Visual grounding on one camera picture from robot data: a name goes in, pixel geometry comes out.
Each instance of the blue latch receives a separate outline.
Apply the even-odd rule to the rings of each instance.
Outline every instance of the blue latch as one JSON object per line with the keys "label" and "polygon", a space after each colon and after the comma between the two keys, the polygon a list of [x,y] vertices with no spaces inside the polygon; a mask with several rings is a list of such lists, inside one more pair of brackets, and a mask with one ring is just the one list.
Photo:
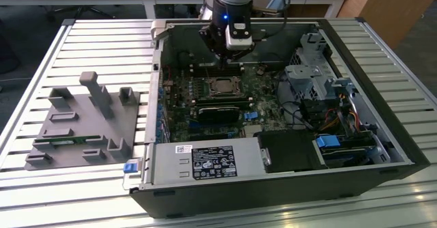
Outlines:
{"label": "blue latch", "polygon": [[257,111],[256,112],[250,112],[250,113],[245,113],[245,119],[246,120],[252,120],[252,119],[254,119],[257,117],[259,117],[259,112]]}
{"label": "blue latch", "polygon": [[323,147],[339,147],[340,142],[336,135],[323,135],[316,139],[317,145]]}
{"label": "blue latch", "polygon": [[124,172],[125,173],[137,173],[138,172],[138,163],[125,163]]}

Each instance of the white cable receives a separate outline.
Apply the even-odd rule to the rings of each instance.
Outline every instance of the white cable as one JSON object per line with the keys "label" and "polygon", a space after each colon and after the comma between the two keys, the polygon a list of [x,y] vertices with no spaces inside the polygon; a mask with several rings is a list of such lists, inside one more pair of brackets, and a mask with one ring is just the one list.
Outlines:
{"label": "white cable", "polygon": [[3,82],[3,81],[17,81],[17,80],[30,80],[30,79],[33,79],[33,77],[29,77],[29,78],[15,78],[15,79],[0,80],[0,82]]}

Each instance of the green circuit board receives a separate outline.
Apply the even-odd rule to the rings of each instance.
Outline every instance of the green circuit board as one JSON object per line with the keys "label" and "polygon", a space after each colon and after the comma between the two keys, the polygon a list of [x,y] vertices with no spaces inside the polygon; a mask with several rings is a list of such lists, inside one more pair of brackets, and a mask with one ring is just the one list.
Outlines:
{"label": "green circuit board", "polygon": [[[192,104],[193,99],[202,100],[217,96],[217,93],[210,90],[209,83],[216,78],[193,78],[190,73],[184,71],[172,80],[172,86],[166,87],[172,142],[222,139],[224,137],[245,138],[249,135],[244,129],[252,125],[260,125],[264,131],[287,129],[288,122],[275,94],[277,72],[260,74],[259,64],[245,65],[244,68],[245,72],[241,76],[217,78],[217,80],[230,79],[238,83],[238,90],[233,91],[233,96],[252,97],[253,100],[252,106],[240,110],[238,121],[228,125],[202,126],[197,120],[200,108]],[[218,94],[218,96],[226,97],[228,94]],[[245,113],[252,112],[259,113],[257,118],[245,119]]]}

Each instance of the wooden cabinet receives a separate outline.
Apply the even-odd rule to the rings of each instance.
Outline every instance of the wooden cabinet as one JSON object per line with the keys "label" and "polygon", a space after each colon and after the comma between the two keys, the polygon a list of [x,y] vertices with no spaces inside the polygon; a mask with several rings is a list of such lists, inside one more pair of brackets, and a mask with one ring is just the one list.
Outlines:
{"label": "wooden cabinet", "polygon": [[391,48],[396,48],[432,1],[347,0],[339,17],[364,17]]}

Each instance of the slotted metal surface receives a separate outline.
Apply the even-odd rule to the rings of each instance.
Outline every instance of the slotted metal surface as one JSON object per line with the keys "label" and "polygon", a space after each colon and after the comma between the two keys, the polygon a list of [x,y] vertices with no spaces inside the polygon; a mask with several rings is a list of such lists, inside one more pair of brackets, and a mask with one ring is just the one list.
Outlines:
{"label": "slotted metal surface", "polygon": [[[360,197],[299,203],[188,218],[157,220],[122,188],[122,164],[25,171],[51,106],[53,87],[69,86],[74,94],[82,71],[97,71],[99,83],[114,92],[132,86],[142,93],[136,134],[136,157],[144,154],[152,71],[149,20],[79,20],[63,27],[43,60],[35,89],[21,101],[3,134],[0,155],[0,226],[73,227],[399,227],[434,226],[437,220],[437,112],[434,97],[422,88],[367,26],[352,20],[331,20],[379,91],[432,162],[411,177],[384,183]],[[137,183],[140,178],[129,180]]]}

